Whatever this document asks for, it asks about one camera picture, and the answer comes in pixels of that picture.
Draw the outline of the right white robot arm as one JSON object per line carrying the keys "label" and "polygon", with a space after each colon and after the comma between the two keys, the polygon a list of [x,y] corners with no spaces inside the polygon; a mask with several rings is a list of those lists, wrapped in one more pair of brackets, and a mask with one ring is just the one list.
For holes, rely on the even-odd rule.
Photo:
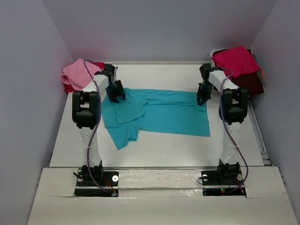
{"label": "right white robot arm", "polygon": [[204,105],[211,99],[213,88],[219,92],[219,117],[223,123],[224,136],[222,153],[216,170],[202,171],[202,184],[205,186],[226,186],[238,178],[242,179],[239,163],[238,138],[241,124],[248,114],[248,91],[235,85],[225,72],[228,68],[203,64],[199,68],[202,83],[197,92],[197,103]]}

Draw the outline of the turquoise t shirt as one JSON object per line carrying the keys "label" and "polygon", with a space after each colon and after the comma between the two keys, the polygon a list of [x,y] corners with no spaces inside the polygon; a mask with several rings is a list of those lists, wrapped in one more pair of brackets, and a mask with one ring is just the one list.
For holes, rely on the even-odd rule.
{"label": "turquoise t shirt", "polygon": [[125,89],[118,103],[102,102],[102,119],[117,149],[137,141],[139,131],[210,136],[207,106],[196,93],[178,90]]}

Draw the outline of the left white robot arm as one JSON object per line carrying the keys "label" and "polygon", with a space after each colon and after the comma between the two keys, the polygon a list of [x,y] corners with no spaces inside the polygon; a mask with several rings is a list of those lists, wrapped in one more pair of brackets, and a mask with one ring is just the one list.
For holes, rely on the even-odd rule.
{"label": "left white robot arm", "polygon": [[120,80],[116,79],[117,67],[104,64],[92,75],[84,60],[83,65],[91,81],[81,90],[72,94],[72,120],[76,124],[82,138],[83,166],[76,174],[78,179],[94,182],[99,185],[104,177],[102,158],[98,151],[97,129],[101,121],[101,92],[106,91],[109,101],[119,103],[119,98],[126,99]]}

